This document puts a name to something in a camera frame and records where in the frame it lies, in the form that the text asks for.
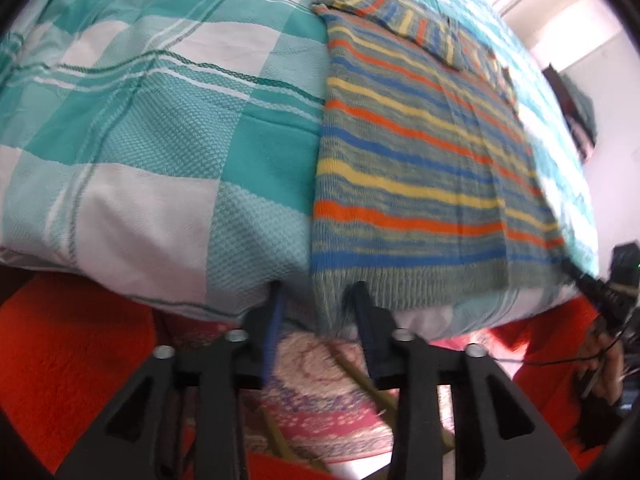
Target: metal screw head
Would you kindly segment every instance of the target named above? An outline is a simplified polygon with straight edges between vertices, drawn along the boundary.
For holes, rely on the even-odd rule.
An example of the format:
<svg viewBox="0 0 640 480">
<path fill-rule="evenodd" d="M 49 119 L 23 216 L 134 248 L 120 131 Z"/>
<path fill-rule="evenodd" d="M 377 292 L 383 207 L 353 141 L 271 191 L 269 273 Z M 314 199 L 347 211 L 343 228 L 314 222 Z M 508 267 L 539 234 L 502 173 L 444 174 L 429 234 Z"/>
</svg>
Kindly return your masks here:
<svg viewBox="0 0 640 480">
<path fill-rule="evenodd" d="M 156 359 L 169 359 L 175 355 L 175 348 L 169 345 L 159 345 L 154 348 Z"/>
<path fill-rule="evenodd" d="M 392 333 L 391 337 L 396 341 L 412 341 L 415 339 L 415 335 L 411 330 L 407 330 L 405 328 L 396 328 Z"/>
<path fill-rule="evenodd" d="M 246 341 L 247 339 L 249 339 L 249 335 L 245 330 L 236 328 L 235 330 L 229 330 L 229 332 L 225 334 L 225 339 L 227 341 L 231 341 L 232 343 L 239 343 L 241 341 Z"/>
<path fill-rule="evenodd" d="M 471 343 L 465 348 L 465 352 L 469 357 L 484 357 L 488 354 L 486 348 L 478 343 Z"/>
</svg>

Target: mattress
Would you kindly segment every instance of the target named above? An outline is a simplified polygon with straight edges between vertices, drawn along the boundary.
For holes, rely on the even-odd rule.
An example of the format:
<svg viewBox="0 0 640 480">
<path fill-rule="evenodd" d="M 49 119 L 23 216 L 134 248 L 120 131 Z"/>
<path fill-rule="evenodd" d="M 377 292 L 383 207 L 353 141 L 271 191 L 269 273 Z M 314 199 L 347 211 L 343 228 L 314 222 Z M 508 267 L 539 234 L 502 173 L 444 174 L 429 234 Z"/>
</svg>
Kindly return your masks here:
<svg viewBox="0 0 640 480">
<path fill-rule="evenodd" d="M 510 69 L 540 186 L 597 273 L 590 197 L 558 103 L 483 0 L 418 0 Z M 313 324 L 310 215 L 328 71 L 313 0 L 31 0 L 0 44 L 0 260 L 235 320 L 270 280 Z M 562 286 L 398 312 L 453 336 L 530 316 Z"/>
</svg>

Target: black cable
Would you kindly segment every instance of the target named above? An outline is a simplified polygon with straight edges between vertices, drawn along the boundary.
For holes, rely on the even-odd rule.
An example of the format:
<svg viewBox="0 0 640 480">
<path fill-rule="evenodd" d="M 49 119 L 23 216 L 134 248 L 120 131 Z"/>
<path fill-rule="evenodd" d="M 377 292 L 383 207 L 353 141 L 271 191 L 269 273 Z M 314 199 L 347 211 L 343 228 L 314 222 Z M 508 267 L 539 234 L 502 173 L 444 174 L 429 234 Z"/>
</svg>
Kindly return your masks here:
<svg viewBox="0 0 640 480">
<path fill-rule="evenodd" d="M 613 342 L 609 346 L 607 346 L 606 348 L 603 348 L 597 354 L 589 357 L 571 357 L 567 359 L 558 359 L 556 361 L 546 361 L 546 362 L 525 361 L 520 359 L 496 359 L 496 358 L 494 358 L 494 361 L 498 361 L 499 363 L 511 363 L 511 364 L 527 365 L 527 366 L 553 366 L 553 365 L 564 365 L 568 363 L 580 363 L 584 361 L 591 361 L 593 359 L 600 359 L 609 350 L 611 350 L 618 341 L 620 341 L 627 327 L 628 327 L 628 321 L 627 323 L 625 323 L 625 325 L 622 327 L 622 330 L 620 330 L 616 338 L 613 340 Z"/>
</svg>

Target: striped sweater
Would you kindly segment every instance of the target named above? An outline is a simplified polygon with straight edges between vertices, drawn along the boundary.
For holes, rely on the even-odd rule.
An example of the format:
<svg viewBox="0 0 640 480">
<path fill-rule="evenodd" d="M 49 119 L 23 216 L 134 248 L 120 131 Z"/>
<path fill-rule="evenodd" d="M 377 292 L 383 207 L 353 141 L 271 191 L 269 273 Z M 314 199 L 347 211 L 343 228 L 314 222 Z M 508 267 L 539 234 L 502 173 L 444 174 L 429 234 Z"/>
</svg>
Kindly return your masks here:
<svg viewBox="0 0 640 480">
<path fill-rule="evenodd" d="M 413 0 L 315 0 L 330 72 L 312 273 L 329 332 L 366 280 L 391 310 L 558 284 L 564 255 L 507 69 Z"/>
</svg>

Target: bedsheet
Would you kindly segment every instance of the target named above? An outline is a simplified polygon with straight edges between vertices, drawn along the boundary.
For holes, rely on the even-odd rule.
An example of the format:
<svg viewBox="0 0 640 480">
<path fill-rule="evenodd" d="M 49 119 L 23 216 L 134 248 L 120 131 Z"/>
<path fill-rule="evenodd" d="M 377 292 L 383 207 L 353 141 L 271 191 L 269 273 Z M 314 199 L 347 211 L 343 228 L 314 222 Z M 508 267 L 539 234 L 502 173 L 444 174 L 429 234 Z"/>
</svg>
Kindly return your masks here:
<svg viewBox="0 0 640 480">
<path fill-rule="evenodd" d="M 0 258 L 237 319 L 284 280 L 313 317 L 309 220 L 328 69 L 313 0 L 32 0 L 0 44 Z M 541 187 L 597 272 L 588 188 L 558 104 L 482 0 L 418 0 L 510 67 Z M 532 314 L 504 291 L 428 309 L 440 336 Z M 421 312 L 410 312 L 412 323 Z"/>
</svg>

